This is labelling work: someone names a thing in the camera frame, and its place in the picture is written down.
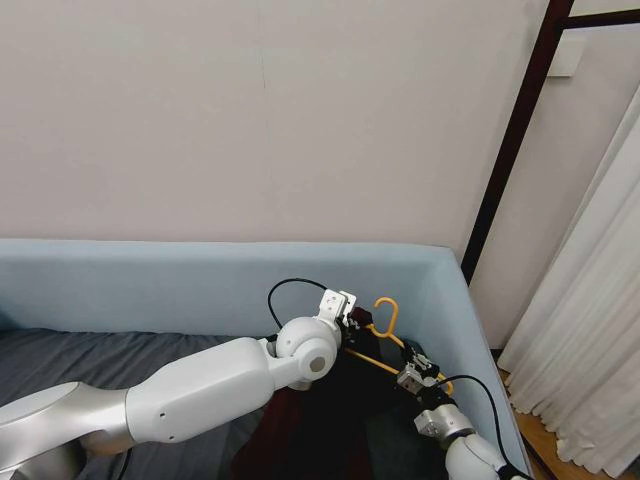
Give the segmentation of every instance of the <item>gray bedsheet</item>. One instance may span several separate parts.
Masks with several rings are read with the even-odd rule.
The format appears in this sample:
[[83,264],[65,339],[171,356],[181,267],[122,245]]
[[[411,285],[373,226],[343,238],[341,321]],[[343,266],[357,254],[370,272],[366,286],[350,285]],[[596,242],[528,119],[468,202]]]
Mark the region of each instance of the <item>gray bedsheet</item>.
[[[168,362],[219,345],[229,337],[173,333],[0,332],[0,405],[64,382],[119,389],[148,378]],[[229,478],[231,459],[249,439],[256,411],[174,445],[134,447],[126,479]],[[121,456],[89,460],[80,479],[113,478]]]

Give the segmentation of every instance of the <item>white wall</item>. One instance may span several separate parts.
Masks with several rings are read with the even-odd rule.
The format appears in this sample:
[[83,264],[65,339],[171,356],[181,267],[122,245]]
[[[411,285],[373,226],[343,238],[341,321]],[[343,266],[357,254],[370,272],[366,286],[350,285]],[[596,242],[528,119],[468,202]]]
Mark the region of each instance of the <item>white wall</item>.
[[461,256],[543,0],[0,5],[0,236]]
[[[573,14],[640,8],[576,0]],[[578,71],[548,79],[474,275],[489,342],[504,344],[541,280],[640,82],[640,26],[589,29]]]

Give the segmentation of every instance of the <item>wooden floor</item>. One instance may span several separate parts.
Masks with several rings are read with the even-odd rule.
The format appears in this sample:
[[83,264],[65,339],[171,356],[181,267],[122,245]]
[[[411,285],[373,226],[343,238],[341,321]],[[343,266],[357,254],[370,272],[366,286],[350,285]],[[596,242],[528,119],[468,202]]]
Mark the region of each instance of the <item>wooden floor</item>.
[[[500,375],[503,380],[507,377],[507,373],[503,371],[500,371]],[[536,480],[612,480],[604,473],[594,475],[572,462],[561,461],[556,454],[555,434],[547,432],[538,417],[516,411],[513,413],[527,444],[529,460]],[[637,480],[631,473],[618,478],[619,480]]]

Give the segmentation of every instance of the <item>dark red fabric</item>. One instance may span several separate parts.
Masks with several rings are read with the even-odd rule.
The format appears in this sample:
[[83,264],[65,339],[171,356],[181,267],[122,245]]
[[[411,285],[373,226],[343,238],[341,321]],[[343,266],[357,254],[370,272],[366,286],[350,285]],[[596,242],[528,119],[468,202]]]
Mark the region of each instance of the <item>dark red fabric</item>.
[[[379,357],[376,340],[358,349]],[[233,478],[373,479],[364,420],[392,402],[394,384],[393,375],[341,352],[311,390],[276,392],[233,459]]]

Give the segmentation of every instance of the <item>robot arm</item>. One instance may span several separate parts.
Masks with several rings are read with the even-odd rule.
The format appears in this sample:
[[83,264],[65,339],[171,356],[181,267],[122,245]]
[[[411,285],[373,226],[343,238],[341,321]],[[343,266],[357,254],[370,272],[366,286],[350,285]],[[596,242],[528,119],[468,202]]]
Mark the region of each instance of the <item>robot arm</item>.
[[308,387],[331,369],[338,322],[356,298],[326,290],[318,315],[288,322],[277,340],[239,338],[169,363],[127,390],[58,385],[0,408],[0,480],[74,478],[87,452],[187,440]]
[[398,385],[419,405],[413,420],[418,433],[438,440],[447,450],[446,468],[451,480],[527,480],[487,440],[477,434],[469,419],[436,382],[437,365],[413,351],[398,374]]

